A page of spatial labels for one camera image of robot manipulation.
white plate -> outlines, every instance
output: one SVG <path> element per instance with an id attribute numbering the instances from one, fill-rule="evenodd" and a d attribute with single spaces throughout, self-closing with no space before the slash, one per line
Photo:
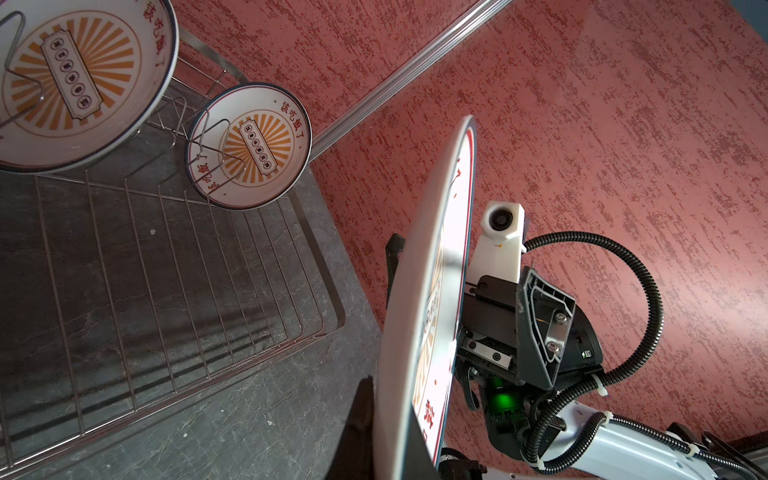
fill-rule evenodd
<path id="1" fill-rule="evenodd" d="M 476 139 L 474 119 L 464 117 L 432 168 L 392 284 L 373 414 L 378 480 L 401 476 L 411 409 L 437 462 L 462 308 Z"/>
<path id="2" fill-rule="evenodd" d="M 288 90 L 250 83 L 214 98 L 189 138 L 187 174 L 195 189 L 219 207 L 246 210 L 296 183 L 310 158 L 312 128 Z"/>
<path id="3" fill-rule="evenodd" d="M 43 84 L 45 99 L 0 130 L 0 169 L 64 170 L 128 139 L 162 98 L 179 49 L 167 0 L 7 0 L 0 18 L 20 11 L 26 26 L 11 68 Z M 20 18 L 0 28 L 0 60 Z M 39 89 L 3 71 L 0 118 L 36 102 Z"/>

green led light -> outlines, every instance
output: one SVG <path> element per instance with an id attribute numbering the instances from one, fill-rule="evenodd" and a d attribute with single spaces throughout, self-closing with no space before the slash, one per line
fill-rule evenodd
<path id="1" fill-rule="evenodd" d="M 488 401 L 491 412 L 504 412 L 505 410 L 517 411 L 522 409 L 520 399 L 507 393 L 492 396 Z"/>

black cable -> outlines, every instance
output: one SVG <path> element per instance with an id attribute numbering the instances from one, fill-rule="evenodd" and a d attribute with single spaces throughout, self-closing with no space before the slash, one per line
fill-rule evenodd
<path id="1" fill-rule="evenodd" d="M 613 240 L 597 235 L 596 233 L 588 232 L 559 232 L 550 233 L 536 237 L 524 243 L 528 252 L 531 250 L 549 245 L 552 243 L 560 242 L 582 242 L 592 243 L 598 245 L 606 250 L 616 254 L 621 258 L 634 272 L 637 279 L 645 292 L 645 296 L 648 301 L 648 324 L 645 329 L 645 334 L 640 342 L 640 345 L 635 349 L 632 355 L 624 361 L 621 365 L 612 369 L 602 375 L 598 375 L 601 383 L 604 386 L 613 385 L 619 383 L 632 376 L 636 371 L 640 369 L 653 354 L 654 350 L 658 346 L 659 338 L 661 337 L 661 330 L 664 327 L 664 309 L 661 305 L 661 295 L 656 287 L 648 269 L 643 263 L 627 248 L 620 245 Z M 560 412 L 563 407 L 568 403 L 576 400 L 579 396 L 584 395 L 587 392 L 591 392 L 598 388 L 598 383 L 594 378 L 590 378 L 579 382 L 566 390 L 560 392 L 555 398 L 547 405 L 541 415 L 536 419 L 536 412 L 530 412 L 529 418 L 534 419 L 535 423 L 531 425 L 531 430 L 528 435 L 528 441 L 525 443 L 525 458 L 538 459 L 538 447 L 541 444 L 541 439 L 544 436 L 545 430 L 552 419 Z M 535 401 L 535 405 L 538 407 L 538 403 L 544 399 L 544 396 Z M 557 458 L 544 462 L 544 468 L 534 468 L 537 472 L 553 475 L 558 472 L 562 472 L 566 468 L 573 465 L 589 448 L 594 436 L 597 435 L 600 425 L 605 420 L 606 416 L 602 412 L 593 414 L 587 420 L 579 432 L 578 437 L 574 443 L 568 448 L 568 450 Z M 654 440 L 657 440 L 665 445 L 676 449 L 679 452 L 685 454 L 690 453 L 690 447 L 686 442 L 682 442 L 672 436 L 662 433 L 654 428 L 644 425 L 640 422 L 636 422 L 632 419 L 621 415 L 615 415 L 610 423 L 621 425 L 625 428 L 632 429 L 635 432 L 639 432 L 645 436 L 648 436 Z M 757 480 L 757 477 L 748 469 L 732 462 L 727 458 L 714 455 L 709 452 L 697 452 L 693 455 L 694 458 L 703 460 L 709 464 L 717 465 L 727 470 L 730 470 L 747 480 Z"/>
<path id="2" fill-rule="evenodd" d="M 480 409 L 480 400 L 477 395 L 472 391 L 472 387 L 469 385 L 472 379 L 471 369 L 472 365 L 469 362 L 456 360 L 459 363 L 458 368 L 458 382 L 462 384 L 462 391 L 464 392 L 464 400 L 467 402 L 467 408 L 470 412 Z"/>
<path id="3" fill-rule="evenodd" d="M 661 295 L 659 289 L 656 287 L 656 282 L 651 276 L 648 269 L 631 251 L 622 246 L 618 242 L 611 240 L 610 238 L 597 235 L 596 233 L 588 232 L 557 232 L 548 233 L 539 237 L 528 240 L 524 243 L 526 251 L 530 252 L 544 245 L 550 245 L 552 243 L 561 242 L 581 242 L 591 243 L 599 247 L 614 253 L 617 257 L 621 258 L 634 272 L 640 284 L 645 292 L 646 299 L 648 301 L 648 324 L 645 329 L 643 339 L 640 341 L 640 345 L 635 349 L 632 355 L 624 361 L 621 365 L 612 369 L 610 372 L 598 374 L 598 378 L 604 386 L 613 385 L 619 383 L 632 376 L 636 371 L 648 361 L 651 354 L 653 354 L 657 345 L 659 344 L 659 338 L 661 338 L 661 330 L 664 327 L 664 308 L 661 305 Z M 541 439 L 544 438 L 544 433 L 549 423 L 554 417 L 563 409 L 568 403 L 576 400 L 578 397 L 585 393 L 591 392 L 598 387 L 598 383 L 594 378 L 583 380 L 575 385 L 568 387 L 566 390 L 560 392 L 552 402 L 547 405 L 539 419 L 534 425 L 531 425 L 531 429 L 528 433 L 528 441 L 525 443 L 525 458 L 533 462 L 538 457 L 538 447 L 541 444 Z"/>
<path id="4" fill-rule="evenodd" d="M 731 443 L 736 446 L 736 450 L 742 455 L 754 452 L 755 450 L 768 449 L 768 432 L 761 432 Z"/>
<path id="5" fill-rule="evenodd" d="M 690 447 L 686 442 L 678 440 L 673 436 L 667 435 L 666 433 L 659 432 L 653 427 L 649 427 L 648 425 L 644 425 L 633 419 L 628 419 L 622 415 L 614 415 L 614 418 L 611 419 L 611 423 L 615 423 L 616 425 L 621 425 L 628 429 L 632 429 L 635 432 L 642 433 L 643 435 L 651 437 L 658 442 L 664 443 L 665 445 L 668 445 L 679 452 L 685 454 L 690 453 Z M 725 468 L 726 470 L 730 470 L 733 473 L 746 478 L 747 480 L 757 480 L 755 474 L 753 474 L 748 468 L 745 468 L 743 465 L 733 462 L 727 458 L 723 458 L 719 455 L 715 455 L 702 450 L 701 452 L 694 454 L 694 458 L 698 458 L 699 460 L 704 460 L 706 463 L 711 465 L 717 465 L 719 467 Z"/>
<path id="6" fill-rule="evenodd" d="M 759 467 L 754 462 L 752 462 L 747 457 L 745 457 L 741 452 L 736 450 L 734 447 L 728 445 L 724 440 L 720 439 L 719 437 L 714 435 L 712 432 L 708 432 L 707 430 L 704 430 L 703 432 L 701 432 L 701 437 L 705 443 L 714 444 L 717 448 L 722 450 L 726 455 L 728 455 L 727 458 L 734 460 L 736 463 L 740 465 L 744 465 L 745 467 L 749 468 L 755 475 L 759 475 L 761 480 L 768 480 L 768 472 L 763 470 L 761 467 Z"/>
<path id="7" fill-rule="evenodd" d="M 536 423 L 536 420 L 538 419 L 538 406 L 541 404 L 541 402 L 545 400 L 550 400 L 554 398 L 558 394 L 558 391 L 555 389 L 548 390 L 547 392 L 542 393 L 536 399 L 531 402 L 531 409 L 528 411 L 528 424 L 533 425 Z"/>
<path id="8" fill-rule="evenodd" d="M 584 452 L 587 451 L 589 445 L 594 439 L 594 436 L 597 435 L 600 425 L 604 422 L 605 419 L 606 416 L 603 412 L 596 412 L 592 414 L 584 426 L 581 427 L 581 431 L 579 432 L 578 437 L 573 442 L 573 444 L 568 447 L 568 450 L 566 450 L 565 453 L 557 458 L 545 461 L 544 469 L 537 468 L 535 470 L 545 475 L 554 475 L 555 473 L 562 472 L 566 468 L 573 465 L 584 454 Z M 635 432 L 650 437 L 651 439 L 663 443 L 679 452 L 685 454 L 690 453 L 690 446 L 686 442 L 678 440 L 671 435 L 667 435 L 666 433 L 660 432 L 633 419 L 629 419 L 622 415 L 614 415 L 609 422 L 623 426 L 627 429 L 634 430 Z M 725 468 L 726 470 L 730 470 L 733 473 L 736 473 L 737 475 L 745 478 L 746 480 L 757 480 L 757 477 L 748 468 L 745 468 L 741 464 L 732 462 L 729 459 L 723 458 L 719 455 L 713 455 L 709 452 L 701 451 L 695 453 L 694 458 L 698 458 L 699 460 L 703 460 L 711 465 L 717 465 Z"/>

black bracket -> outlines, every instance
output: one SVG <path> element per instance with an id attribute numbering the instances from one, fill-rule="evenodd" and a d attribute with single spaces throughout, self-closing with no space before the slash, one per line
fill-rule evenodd
<path id="1" fill-rule="evenodd" d="M 387 285 L 386 285 L 386 303 L 389 305 L 389 294 L 392 292 L 392 282 L 395 280 L 395 272 L 397 271 L 397 264 L 400 262 L 400 254 L 402 249 L 406 247 L 405 237 L 393 233 L 389 238 L 389 242 L 386 243 L 384 251 L 386 252 L 386 271 L 387 271 Z"/>
<path id="2" fill-rule="evenodd" d="M 515 379 L 551 390 L 571 331 L 576 299 L 527 266 L 515 308 L 518 370 Z"/>

wire dish drying rack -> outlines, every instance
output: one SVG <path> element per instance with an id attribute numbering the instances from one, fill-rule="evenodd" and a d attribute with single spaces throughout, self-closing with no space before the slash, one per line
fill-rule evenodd
<path id="1" fill-rule="evenodd" d="M 192 120 L 248 80 L 182 28 L 180 38 L 163 100 L 125 145 L 62 174 L 0 174 L 0 478 L 346 321 L 295 191 L 233 211 L 193 189 Z"/>

